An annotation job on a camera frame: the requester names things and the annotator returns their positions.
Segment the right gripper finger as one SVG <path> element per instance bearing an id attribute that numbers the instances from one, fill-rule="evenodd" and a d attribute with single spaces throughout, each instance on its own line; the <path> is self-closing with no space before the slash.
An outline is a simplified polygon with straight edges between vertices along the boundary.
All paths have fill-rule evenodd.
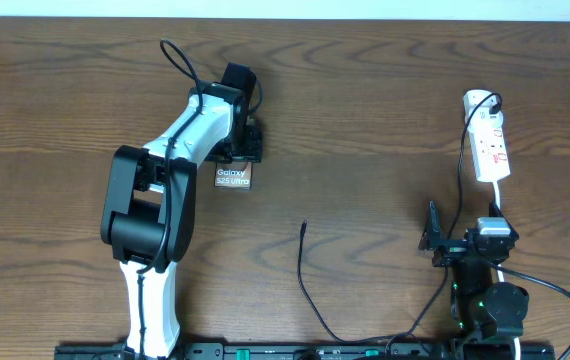
<path id="1" fill-rule="evenodd" d="M 489 216 L 503 218 L 504 214 L 495 202 L 489 204 Z"/>
<path id="2" fill-rule="evenodd" d="M 438 210 L 434 201 L 430 201 L 427 209 L 426 223 L 419 241 L 419 250 L 435 250 L 443 240 Z"/>

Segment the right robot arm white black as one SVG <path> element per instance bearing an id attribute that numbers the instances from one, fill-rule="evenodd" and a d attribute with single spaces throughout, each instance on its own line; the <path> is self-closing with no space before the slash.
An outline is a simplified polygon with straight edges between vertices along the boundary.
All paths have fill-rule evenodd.
<path id="1" fill-rule="evenodd" d="M 484 344 L 509 346 L 523 334 L 528 292 L 493 279 L 494 269 L 509 258 L 518 239 L 494 203 L 463 238 L 446 239 L 436 205 L 429 203 L 419 248 L 433 252 L 433 266 L 453 271 L 453 318 L 461 327 L 461 335 L 451 341 L 456 355 Z"/>

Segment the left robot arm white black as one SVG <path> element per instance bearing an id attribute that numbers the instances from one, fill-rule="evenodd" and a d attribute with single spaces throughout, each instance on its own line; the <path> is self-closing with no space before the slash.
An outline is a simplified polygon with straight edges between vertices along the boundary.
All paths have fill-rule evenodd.
<path id="1" fill-rule="evenodd" d="M 260 161 L 262 135 L 250 100 L 262 92 L 257 80 L 202 83 L 158 138 L 123 145 L 113 156 L 100 236 L 127 284 L 124 350 L 136 359 L 166 359 L 174 351 L 176 269 L 194 232 L 198 169 L 205 161 Z"/>

